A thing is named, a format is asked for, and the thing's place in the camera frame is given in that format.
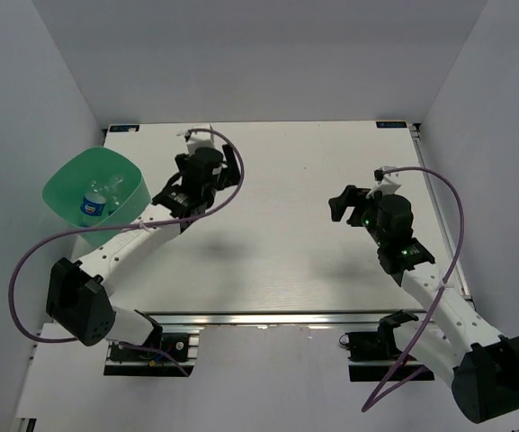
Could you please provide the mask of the blue label bottle white cap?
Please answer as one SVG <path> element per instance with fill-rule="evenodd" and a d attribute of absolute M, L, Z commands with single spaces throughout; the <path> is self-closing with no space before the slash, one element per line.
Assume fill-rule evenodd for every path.
<path fill-rule="evenodd" d="M 122 175 L 112 175 L 104 187 L 106 193 L 105 209 L 109 215 L 116 212 L 121 206 L 121 185 L 124 177 Z"/>

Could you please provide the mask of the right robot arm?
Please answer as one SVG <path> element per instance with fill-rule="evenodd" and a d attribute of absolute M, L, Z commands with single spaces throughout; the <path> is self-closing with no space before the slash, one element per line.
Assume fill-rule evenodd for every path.
<path fill-rule="evenodd" d="M 421 362 L 450 387 L 473 423 L 519 410 L 519 337 L 502 334 L 446 287 L 434 256 L 414 235 L 410 201 L 394 190 L 348 185 L 328 204 L 334 222 L 353 211 L 347 224 L 366 229 L 381 268 L 428 313 L 420 319 L 401 310 L 382 318 L 379 351 Z"/>

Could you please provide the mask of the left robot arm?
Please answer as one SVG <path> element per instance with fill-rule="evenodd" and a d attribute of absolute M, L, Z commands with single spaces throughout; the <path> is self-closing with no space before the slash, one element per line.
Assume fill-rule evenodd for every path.
<path fill-rule="evenodd" d="M 198 147 L 176 156 L 178 171 L 131 227 L 76 261 L 61 258 L 51 268 L 47 314 L 87 347 L 109 340 L 150 359 L 161 348 L 162 327 L 147 314 L 112 305 L 110 298 L 134 269 L 197 220 L 214 213 L 216 194 L 238 192 L 245 169 L 239 152 Z"/>

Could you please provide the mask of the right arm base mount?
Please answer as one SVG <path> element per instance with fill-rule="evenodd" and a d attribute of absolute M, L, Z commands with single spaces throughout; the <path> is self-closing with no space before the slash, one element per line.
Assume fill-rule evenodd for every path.
<path fill-rule="evenodd" d="M 417 315 L 399 310 L 382 319 L 373 331 L 344 333 L 339 346 L 349 352 L 348 372 L 351 383 L 378 383 L 395 364 L 401 351 L 395 345 L 393 330 L 408 322 L 418 322 Z"/>

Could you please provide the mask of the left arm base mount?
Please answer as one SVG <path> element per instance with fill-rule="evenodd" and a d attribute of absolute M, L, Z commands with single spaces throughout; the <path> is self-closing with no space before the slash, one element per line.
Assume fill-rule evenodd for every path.
<path fill-rule="evenodd" d="M 198 355 L 199 334 L 194 331 L 163 333 L 157 348 L 129 349 L 111 343 L 104 363 L 105 376 L 187 378 Z"/>

